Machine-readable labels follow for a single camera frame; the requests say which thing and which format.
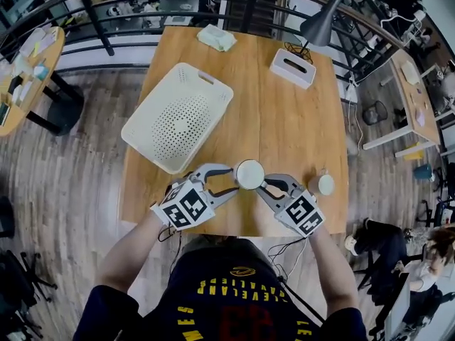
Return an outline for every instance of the basket handle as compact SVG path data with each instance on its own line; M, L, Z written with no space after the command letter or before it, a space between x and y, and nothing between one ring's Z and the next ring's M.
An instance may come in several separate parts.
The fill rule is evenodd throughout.
M215 84L215 82L217 81L215 78L213 78L212 76L208 75L203 71L198 71L198 76L200 79L210 83L211 85Z

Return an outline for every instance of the white plastic basket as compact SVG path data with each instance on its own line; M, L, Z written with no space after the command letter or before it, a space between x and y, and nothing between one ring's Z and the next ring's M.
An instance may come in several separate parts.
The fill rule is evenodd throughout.
M233 96L217 79L178 63L123 126L122 138L167 173L183 172Z

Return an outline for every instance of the cleveland cavaliers logo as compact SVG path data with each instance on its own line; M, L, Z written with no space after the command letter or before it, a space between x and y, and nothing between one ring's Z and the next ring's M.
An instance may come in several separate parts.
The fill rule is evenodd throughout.
M247 266L236 266L230 273L233 276L252 276L253 274L256 274L256 271Z

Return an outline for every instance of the wooden floor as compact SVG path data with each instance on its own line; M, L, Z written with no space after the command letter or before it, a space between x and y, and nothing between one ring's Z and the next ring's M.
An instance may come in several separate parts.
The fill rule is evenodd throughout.
M393 83L378 89L386 70L385 67L363 83L360 99L363 105L382 99L391 112L391 103L400 99ZM41 301L31 310L33 319L43 326L46 340L70 340L100 259L133 226L116 220L126 150L120 131L134 111L144 75L144 70L100 70L67 75L65 79L81 86L86 98L82 118L69 136L56 138L27 121L15 134L0 139L0 192L11 198L17 224L16 237L2 239L0 247L13 249L17 254L39 251L42 254L39 272L53 279L59 287L51 291L52 303ZM46 112L49 101L43 100L38 113ZM355 108L350 107L349 129L348 109L348 105L343 104L346 131L350 130L349 134L357 141L360 131L355 123ZM391 118L367 127L360 113L359 105L357 117L363 140L392 130ZM437 164L435 149L427 150L420 162L406 162L393 156L394 151L413 142L412 137L400 139L349 158L349 232L356 222L367 216L402 227L412 226L420 201L433 198L430 185L413 179L412 169L420 163ZM334 236L340 246L344 236ZM255 239L264 252L273 244L288 241ZM138 300L141 314L148 313L158 303L177 244L177 237L157 244L133 285L131 295ZM288 273L301 246L294 245L279 258ZM316 262L309 245L289 285L318 312L325 314ZM370 328L379 309L364 292L360 296L363 317Z

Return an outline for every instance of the lamp shade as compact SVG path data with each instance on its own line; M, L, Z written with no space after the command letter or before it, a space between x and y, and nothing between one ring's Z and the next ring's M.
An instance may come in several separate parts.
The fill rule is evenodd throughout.
M341 0L329 0L320 12L300 25L300 33L308 42L320 47L330 43L333 15L340 3Z

